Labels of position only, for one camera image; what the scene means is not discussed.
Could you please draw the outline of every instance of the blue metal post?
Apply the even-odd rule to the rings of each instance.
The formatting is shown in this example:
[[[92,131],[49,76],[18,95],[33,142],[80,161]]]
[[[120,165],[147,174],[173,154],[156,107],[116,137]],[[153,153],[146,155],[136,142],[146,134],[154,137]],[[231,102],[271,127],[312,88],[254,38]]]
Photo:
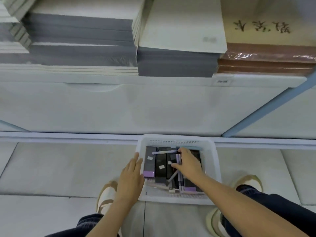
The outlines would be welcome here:
[[[14,129],[16,129],[17,131],[30,132],[30,131],[28,131],[28,130],[26,130],[26,129],[23,129],[23,128],[18,127],[18,126],[13,125],[13,124],[10,124],[10,123],[5,122],[5,121],[3,121],[3,120],[0,120],[0,124],[4,124],[4,125],[6,125],[6,126],[9,126],[9,127],[11,127],[11,128],[14,128]]]
[[[314,70],[314,72],[309,77],[307,77],[307,80],[304,83],[300,84],[298,87],[295,88],[287,88],[281,94],[277,95],[268,103],[264,104],[258,110],[251,113],[245,119],[243,119],[242,121],[231,127],[229,130],[227,130],[225,133],[223,133],[222,137],[232,137],[236,135],[242,129],[255,123],[257,120],[263,118],[265,115],[269,114],[270,112],[279,108],[283,104],[292,100],[299,94],[302,94],[304,91],[307,91],[308,89],[312,88],[314,85],[316,85],[316,70]]]

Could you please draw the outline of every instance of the shoe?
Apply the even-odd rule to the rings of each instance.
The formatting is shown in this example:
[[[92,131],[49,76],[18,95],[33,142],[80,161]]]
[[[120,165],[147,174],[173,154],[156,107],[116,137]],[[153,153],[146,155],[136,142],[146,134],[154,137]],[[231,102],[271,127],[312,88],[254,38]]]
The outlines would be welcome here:
[[[263,192],[263,186],[261,180],[256,175],[246,175],[236,181],[234,181],[230,186],[236,189],[241,184],[247,184],[258,191]],[[221,223],[221,212],[218,208],[214,208],[206,216],[206,227],[208,231],[214,237],[229,237],[224,226]]]
[[[118,188],[118,183],[114,180],[110,181],[102,188],[97,200],[97,208],[96,208],[97,213],[103,214],[103,215],[107,213],[111,204],[114,202],[117,188]],[[121,228],[118,231],[118,235],[122,237]]]

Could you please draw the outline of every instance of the white plastic basket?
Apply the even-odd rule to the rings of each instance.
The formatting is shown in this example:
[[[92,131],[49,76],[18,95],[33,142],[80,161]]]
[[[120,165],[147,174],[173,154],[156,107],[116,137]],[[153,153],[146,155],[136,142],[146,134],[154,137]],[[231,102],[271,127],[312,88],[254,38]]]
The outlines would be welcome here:
[[[207,137],[199,136],[184,136],[184,135],[143,135],[137,143],[136,151],[139,152],[139,157],[145,159],[146,147],[201,147],[200,151],[202,169],[205,173],[222,182],[221,170],[219,166],[218,154],[215,143]],[[141,167],[141,173],[144,170],[144,161]],[[158,189],[144,184],[143,191],[139,197],[141,201],[152,201],[162,203],[179,203],[179,204],[203,204],[213,205],[207,195],[192,195],[192,194],[172,194],[166,190]]]

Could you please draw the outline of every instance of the tiled floor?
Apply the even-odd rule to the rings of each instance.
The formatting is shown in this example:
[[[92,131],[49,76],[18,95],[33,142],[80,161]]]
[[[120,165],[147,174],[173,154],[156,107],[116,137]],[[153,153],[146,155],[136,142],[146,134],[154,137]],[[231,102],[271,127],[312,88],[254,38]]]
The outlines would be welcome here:
[[[82,216],[94,212],[95,197],[102,185],[119,176],[135,151],[135,146],[128,145],[15,146],[0,143],[0,173],[4,170],[0,177],[0,231],[8,237],[41,237],[75,227]],[[316,205],[315,192],[308,188],[316,179],[313,152],[298,155],[268,149],[217,150],[223,183],[229,184],[245,173],[256,174],[266,193],[277,193],[299,204],[304,201],[309,205],[306,208],[316,212],[316,206],[310,206]],[[122,232],[124,237],[210,236],[205,216],[212,208],[138,202],[125,219]]]

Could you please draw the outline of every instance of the jeans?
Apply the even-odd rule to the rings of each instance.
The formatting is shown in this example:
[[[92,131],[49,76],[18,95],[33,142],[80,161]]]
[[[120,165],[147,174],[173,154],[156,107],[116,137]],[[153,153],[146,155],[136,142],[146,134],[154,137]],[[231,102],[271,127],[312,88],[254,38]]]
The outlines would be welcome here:
[[[64,230],[46,237],[85,237],[102,217],[102,214],[87,215],[79,220],[76,228]]]
[[[316,213],[279,195],[261,193],[250,185],[240,185],[236,190],[267,207],[283,219],[286,219],[308,236],[316,236]],[[221,223],[231,237],[241,237],[238,231],[223,215],[221,215]]]

